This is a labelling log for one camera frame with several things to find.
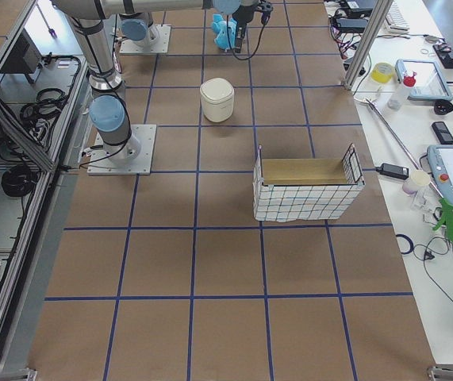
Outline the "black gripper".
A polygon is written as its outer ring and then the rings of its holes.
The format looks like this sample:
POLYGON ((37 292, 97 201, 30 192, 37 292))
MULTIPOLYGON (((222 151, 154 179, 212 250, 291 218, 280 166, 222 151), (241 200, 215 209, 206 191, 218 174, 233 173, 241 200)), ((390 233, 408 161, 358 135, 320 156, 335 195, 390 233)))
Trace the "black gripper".
POLYGON ((263 24, 268 23, 271 17, 272 3, 266 0, 241 1, 239 8, 232 14, 233 19, 237 22, 233 48, 235 53, 241 53, 247 31, 246 24, 253 20, 256 12, 262 14, 261 22, 263 24))

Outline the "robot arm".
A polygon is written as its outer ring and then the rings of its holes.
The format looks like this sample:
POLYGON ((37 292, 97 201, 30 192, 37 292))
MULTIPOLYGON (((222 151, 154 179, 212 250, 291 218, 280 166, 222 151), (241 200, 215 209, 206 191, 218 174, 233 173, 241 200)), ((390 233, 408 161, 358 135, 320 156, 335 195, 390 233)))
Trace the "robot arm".
POLYGON ((189 9, 207 10, 214 8, 226 17, 226 49, 237 60, 247 61, 251 57, 240 57, 248 24, 256 13, 261 14, 262 26, 271 18, 273 6, 269 1, 53 1, 52 4, 63 12, 71 27, 89 66, 89 82, 94 94, 118 96, 125 85, 114 63, 114 47, 109 45, 103 21, 119 16, 128 22, 138 22, 126 36, 130 40, 145 40, 150 29, 152 13, 156 11, 178 11, 189 9))

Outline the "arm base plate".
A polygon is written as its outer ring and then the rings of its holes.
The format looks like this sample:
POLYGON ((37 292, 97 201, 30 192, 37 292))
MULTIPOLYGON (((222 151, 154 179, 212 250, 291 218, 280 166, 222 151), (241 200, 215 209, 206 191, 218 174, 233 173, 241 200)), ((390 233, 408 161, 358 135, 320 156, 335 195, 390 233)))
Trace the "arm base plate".
POLYGON ((131 125, 132 136, 116 155, 117 149, 106 145, 91 154, 88 175, 149 175, 155 146, 156 125, 131 125))
POLYGON ((155 55, 168 52, 171 25, 147 26, 141 20, 126 20, 121 25, 121 31, 123 39, 120 54, 122 55, 155 55))

